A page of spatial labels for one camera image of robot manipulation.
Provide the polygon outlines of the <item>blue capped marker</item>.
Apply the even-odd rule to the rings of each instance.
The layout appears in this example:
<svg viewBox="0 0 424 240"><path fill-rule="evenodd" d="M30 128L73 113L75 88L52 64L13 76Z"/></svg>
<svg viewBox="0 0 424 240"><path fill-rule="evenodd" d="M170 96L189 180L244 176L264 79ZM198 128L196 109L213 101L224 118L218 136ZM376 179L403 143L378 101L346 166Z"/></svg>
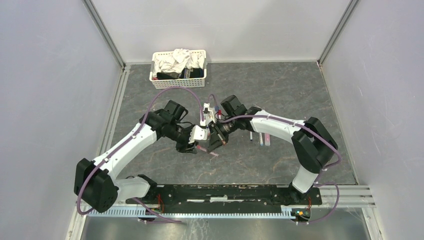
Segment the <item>blue capped marker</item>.
<svg viewBox="0 0 424 240"><path fill-rule="evenodd" d="M263 133L259 133L259 143L261 146L265 145L265 141L264 141L264 134Z"/></svg>

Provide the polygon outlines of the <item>pink highlighter pen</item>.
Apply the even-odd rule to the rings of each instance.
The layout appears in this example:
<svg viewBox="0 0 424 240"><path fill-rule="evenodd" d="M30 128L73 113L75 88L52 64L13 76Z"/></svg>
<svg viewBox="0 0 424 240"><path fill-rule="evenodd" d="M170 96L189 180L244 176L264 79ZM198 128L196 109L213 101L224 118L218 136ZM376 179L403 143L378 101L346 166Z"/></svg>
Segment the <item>pink highlighter pen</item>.
<svg viewBox="0 0 424 240"><path fill-rule="evenodd" d="M264 145L265 146L271 145L271 138L270 138L270 134L268 134L268 133L264 134Z"/></svg>

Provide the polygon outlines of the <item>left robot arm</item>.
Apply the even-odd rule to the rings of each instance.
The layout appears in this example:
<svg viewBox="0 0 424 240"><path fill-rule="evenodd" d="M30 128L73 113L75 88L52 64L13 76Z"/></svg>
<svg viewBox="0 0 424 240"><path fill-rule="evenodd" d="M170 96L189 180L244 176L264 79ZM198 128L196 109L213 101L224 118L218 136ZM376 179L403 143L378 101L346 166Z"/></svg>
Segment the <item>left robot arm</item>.
<svg viewBox="0 0 424 240"><path fill-rule="evenodd" d="M115 202L139 198L145 204L157 198L154 182L146 177L118 179L118 175L141 151L161 138L176 143L179 153L195 153L199 140L207 138L198 125L181 125L187 113L182 105L170 100L165 108L150 111L123 139L93 160L83 158L76 165L74 193L77 202L85 201L99 213Z"/></svg>

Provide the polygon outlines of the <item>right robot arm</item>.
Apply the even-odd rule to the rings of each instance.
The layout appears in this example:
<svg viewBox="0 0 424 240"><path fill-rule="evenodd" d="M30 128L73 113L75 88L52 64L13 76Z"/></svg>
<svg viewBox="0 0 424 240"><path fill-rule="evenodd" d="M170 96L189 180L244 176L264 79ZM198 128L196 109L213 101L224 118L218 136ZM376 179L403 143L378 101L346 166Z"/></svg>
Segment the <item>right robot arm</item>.
<svg viewBox="0 0 424 240"><path fill-rule="evenodd" d="M320 174L332 166L330 160L342 159L338 145L323 123L316 117L307 120L289 119L271 114L260 107L246 108L235 95L225 98L221 106L226 118L219 118L216 107L204 103L201 126L209 132L209 152L224 146L236 130L268 134L282 139L294 147L299 170L289 184L289 199L302 204L309 198L309 190L318 184Z"/></svg>

